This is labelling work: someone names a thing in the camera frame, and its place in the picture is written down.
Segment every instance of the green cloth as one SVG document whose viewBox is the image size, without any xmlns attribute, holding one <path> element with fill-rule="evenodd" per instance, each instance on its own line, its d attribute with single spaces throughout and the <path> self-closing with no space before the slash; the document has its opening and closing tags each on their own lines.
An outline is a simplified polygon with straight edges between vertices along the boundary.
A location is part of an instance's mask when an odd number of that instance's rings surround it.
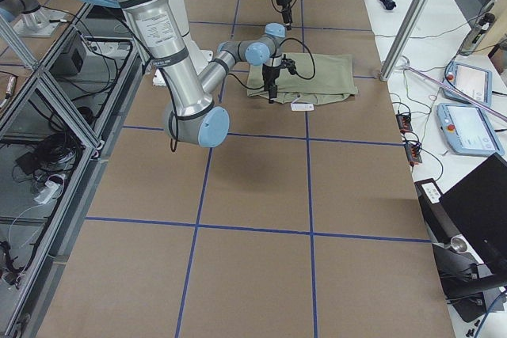
<svg viewBox="0 0 507 338">
<path fill-rule="evenodd" d="M 278 85 L 279 103 L 290 103 L 296 98 L 298 102 L 327 104 L 344 101 L 350 95 L 357 94 L 352 76 L 351 55 L 313 55 L 315 60 L 315 77 L 305 81 L 296 75 L 290 75 L 287 69 L 280 71 L 276 80 Z M 287 57 L 295 60 L 295 67 L 302 77 L 310 77 L 313 66 L 307 53 L 287 53 Z M 263 86 L 262 66 L 250 66 L 248 87 Z M 262 89 L 247 90 L 247 95 L 260 95 L 267 98 L 268 94 Z"/>
</svg>

